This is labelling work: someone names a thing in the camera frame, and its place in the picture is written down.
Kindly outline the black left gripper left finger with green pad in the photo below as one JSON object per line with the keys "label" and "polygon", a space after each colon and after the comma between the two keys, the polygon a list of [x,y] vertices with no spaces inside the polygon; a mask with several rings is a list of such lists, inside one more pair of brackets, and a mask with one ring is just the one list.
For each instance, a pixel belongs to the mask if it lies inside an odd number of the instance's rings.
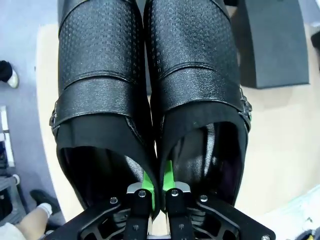
{"label": "black left gripper left finger with green pad", "polygon": [[66,240],[146,240],[153,211],[154,186],[144,173],[123,197],[90,207],[65,227]]}

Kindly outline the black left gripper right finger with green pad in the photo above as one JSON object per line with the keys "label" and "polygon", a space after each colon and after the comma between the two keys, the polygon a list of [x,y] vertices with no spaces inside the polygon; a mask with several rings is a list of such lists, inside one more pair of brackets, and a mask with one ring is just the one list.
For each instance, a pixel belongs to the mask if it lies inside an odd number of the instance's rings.
{"label": "black left gripper right finger with green pad", "polygon": [[190,186],[174,180],[172,161],[163,177],[165,212],[173,240],[274,240],[276,234],[216,194],[194,194]]}

